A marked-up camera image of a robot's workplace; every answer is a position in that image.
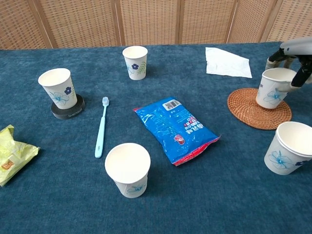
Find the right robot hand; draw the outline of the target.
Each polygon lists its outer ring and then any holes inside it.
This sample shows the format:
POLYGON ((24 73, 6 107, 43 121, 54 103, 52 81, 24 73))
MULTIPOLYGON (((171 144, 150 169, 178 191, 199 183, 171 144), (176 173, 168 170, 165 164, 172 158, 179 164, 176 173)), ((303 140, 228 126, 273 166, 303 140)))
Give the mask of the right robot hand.
POLYGON ((284 68, 290 68, 292 62, 298 59, 301 64, 294 78, 287 85, 278 88, 281 92, 292 92, 305 83, 312 82, 312 38, 297 38, 280 44, 277 52, 267 58, 265 69, 277 68, 283 63, 284 68))

